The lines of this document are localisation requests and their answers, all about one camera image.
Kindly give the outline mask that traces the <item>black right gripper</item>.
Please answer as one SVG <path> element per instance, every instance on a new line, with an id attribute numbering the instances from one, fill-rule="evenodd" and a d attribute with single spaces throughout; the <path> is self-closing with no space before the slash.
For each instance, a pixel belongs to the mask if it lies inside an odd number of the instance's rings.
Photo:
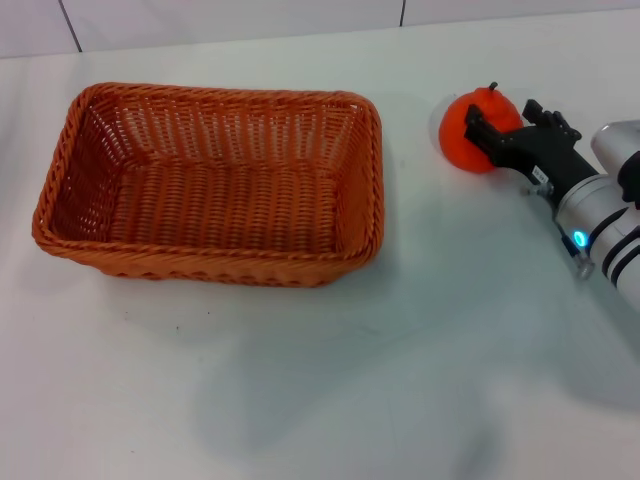
<path id="1" fill-rule="evenodd" d="M 476 104 L 471 104 L 465 116 L 464 136 L 492 165 L 516 170 L 534 185 L 550 183 L 551 201 L 561 201 L 574 186 L 598 174 L 574 149 L 582 134 L 561 112 L 544 110 L 536 100 L 529 99 L 522 116 L 535 126 L 509 132 L 505 137 Z"/>

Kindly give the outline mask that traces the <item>orange toy fruit with stem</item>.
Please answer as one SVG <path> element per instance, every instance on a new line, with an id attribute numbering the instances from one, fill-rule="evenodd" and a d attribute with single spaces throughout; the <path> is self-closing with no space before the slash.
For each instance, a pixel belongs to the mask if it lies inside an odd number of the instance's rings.
<path id="1" fill-rule="evenodd" d="M 465 138 L 465 117 L 476 105 L 484 118 L 499 132 L 506 133 L 524 126 L 516 106 L 498 89 L 498 83 L 457 97 L 447 108 L 440 123 L 438 139 L 444 157 L 455 167 L 475 174 L 495 169 L 489 156 Z"/>

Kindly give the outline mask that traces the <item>orange woven plastic basket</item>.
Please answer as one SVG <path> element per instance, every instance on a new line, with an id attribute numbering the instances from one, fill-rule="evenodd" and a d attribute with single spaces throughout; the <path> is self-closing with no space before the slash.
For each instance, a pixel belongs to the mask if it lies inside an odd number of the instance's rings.
<path id="1" fill-rule="evenodd" d="M 100 83 L 69 107 L 32 235 L 116 277 L 317 287 L 368 264 L 384 221 L 363 96 Z"/>

